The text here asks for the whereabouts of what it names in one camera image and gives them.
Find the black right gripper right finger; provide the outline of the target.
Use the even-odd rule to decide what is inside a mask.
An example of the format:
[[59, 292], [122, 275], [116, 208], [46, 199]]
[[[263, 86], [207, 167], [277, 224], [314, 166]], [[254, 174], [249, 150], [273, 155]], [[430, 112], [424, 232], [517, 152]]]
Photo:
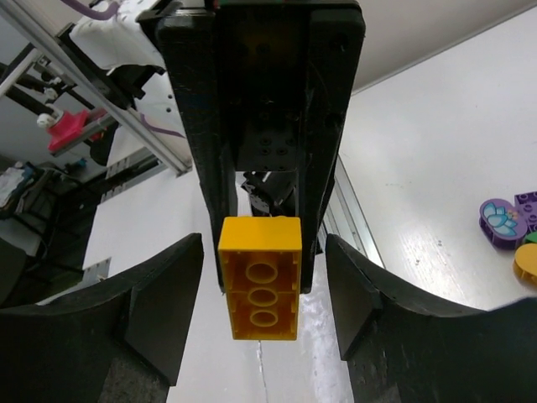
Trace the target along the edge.
[[433, 295], [326, 240], [341, 359], [357, 402], [533, 402], [536, 300], [491, 311]]

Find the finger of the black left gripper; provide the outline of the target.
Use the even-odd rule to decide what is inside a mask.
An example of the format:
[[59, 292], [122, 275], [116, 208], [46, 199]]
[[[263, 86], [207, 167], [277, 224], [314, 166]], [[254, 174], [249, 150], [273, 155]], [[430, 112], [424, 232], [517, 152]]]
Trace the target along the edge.
[[304, 294], [312, 287], [317, 234], [334, 186], [335, 161], [365, 31], [360, 8], [318, 8], [310, 14], [300, 133], [300, 291]]
[[157, 41], [196, 166], [211, 223], [214, 254], [224, 219], [237, 213], [235, 168], [221, 128], [213, 14], [171, 14]]

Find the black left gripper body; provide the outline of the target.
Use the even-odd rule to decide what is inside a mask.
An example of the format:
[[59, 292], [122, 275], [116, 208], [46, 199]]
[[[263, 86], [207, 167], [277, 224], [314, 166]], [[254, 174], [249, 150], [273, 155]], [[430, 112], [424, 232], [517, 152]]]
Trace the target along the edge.
[[319, 1], [215, 1], [222, 158], [234, 171], [293, 172]]

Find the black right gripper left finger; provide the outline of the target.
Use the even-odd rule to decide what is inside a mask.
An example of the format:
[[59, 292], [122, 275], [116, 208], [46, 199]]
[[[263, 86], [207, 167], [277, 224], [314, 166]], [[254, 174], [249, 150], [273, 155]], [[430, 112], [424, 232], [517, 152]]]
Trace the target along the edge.
[[177, 383], [204, 259], [192, 233], [46, 305], [1, 311], [4, 402], [164, 402]]

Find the yellow oval lego piece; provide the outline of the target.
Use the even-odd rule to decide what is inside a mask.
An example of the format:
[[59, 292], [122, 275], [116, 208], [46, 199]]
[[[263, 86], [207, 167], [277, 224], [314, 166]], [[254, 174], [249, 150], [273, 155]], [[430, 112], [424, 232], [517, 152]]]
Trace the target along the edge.
[[537, 245], [527, 243], [514, 253], [514, 273], [523, 281], [536, 285], [537, 281]]

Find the yellow 2x4 lego brick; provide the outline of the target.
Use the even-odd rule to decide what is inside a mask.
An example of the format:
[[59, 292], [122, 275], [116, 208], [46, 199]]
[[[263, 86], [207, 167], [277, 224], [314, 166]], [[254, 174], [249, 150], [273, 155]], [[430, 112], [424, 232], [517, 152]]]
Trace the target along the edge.
[[232, 337], [294, 341], [300, 301], [300, 219], [226, 217], [217, 252]]

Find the green rounded lego piece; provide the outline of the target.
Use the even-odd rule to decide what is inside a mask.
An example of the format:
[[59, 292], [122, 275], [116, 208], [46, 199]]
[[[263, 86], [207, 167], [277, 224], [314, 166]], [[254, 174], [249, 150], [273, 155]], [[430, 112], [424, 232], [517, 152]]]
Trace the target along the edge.
[[537, 243], [537, 232], [528, 233], [524, 237], [523, 245]]

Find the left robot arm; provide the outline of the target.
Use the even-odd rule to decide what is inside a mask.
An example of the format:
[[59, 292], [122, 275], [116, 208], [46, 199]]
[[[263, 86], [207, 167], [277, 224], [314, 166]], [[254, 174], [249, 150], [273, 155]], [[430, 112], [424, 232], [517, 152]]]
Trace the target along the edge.
[[134, 79], [104, 70], [168, 75], [213, 238], [242, 171], [255, 213], [300, 219], [307, 293], [365, 36], [356, 1], [102, 1], [61, 39], [121, 107]]

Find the red plastic part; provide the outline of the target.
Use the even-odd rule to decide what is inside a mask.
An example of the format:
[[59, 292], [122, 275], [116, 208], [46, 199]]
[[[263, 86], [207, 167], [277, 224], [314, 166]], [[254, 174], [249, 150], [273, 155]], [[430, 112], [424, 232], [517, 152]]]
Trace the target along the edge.
[[97, 140], [107, 128], [100, 127], [97, 121], [106, 117], [104, 109], [82, 110], [78, 113], [64, 111], [62, 116], [45, 131], [50, 136], [48, 151], [56, 156], [86, 140]]

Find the purple oval flower lego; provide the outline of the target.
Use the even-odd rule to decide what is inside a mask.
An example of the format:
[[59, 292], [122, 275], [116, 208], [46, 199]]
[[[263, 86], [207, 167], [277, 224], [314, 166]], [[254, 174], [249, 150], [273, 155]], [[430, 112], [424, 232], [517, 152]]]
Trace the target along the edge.
[[490, 243], [514, 251], [522, 245], [529, 231], [519, 209], [504, 199], [486, 200], [479, 208], [479, 225]]

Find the purple 2x4 lego brick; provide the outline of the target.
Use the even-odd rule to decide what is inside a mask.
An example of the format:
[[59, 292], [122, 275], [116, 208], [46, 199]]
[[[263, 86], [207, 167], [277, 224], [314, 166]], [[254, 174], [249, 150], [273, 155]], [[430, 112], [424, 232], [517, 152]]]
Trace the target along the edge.
[[525, 220], [529, 232], [535, 232], [537, 224], [537, 191], [515, 195], [514, 200], [515, 206]]

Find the aluminium table rail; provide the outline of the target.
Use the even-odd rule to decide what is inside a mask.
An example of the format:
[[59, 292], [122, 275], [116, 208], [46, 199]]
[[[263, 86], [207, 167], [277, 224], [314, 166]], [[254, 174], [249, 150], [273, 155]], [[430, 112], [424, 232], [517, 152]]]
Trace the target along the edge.
[[24, 35], [39, 53], [48, 56], [76, 84], [88, 91], [123, 128], [176, 175], [191, 170], [192, 163], [176, 154], [156, 133], [144, 126], [134, 109], [122, 109], [110, 102], [102, 89], [112, 94], [117, 89], [106, 83], [103, 74], [87, 72], [81, 63], [76, 63], [69, 52], [64, 52], [54, 35], [47, 32], [22, 4], [15, 1], [1, 2], [1, 16]]

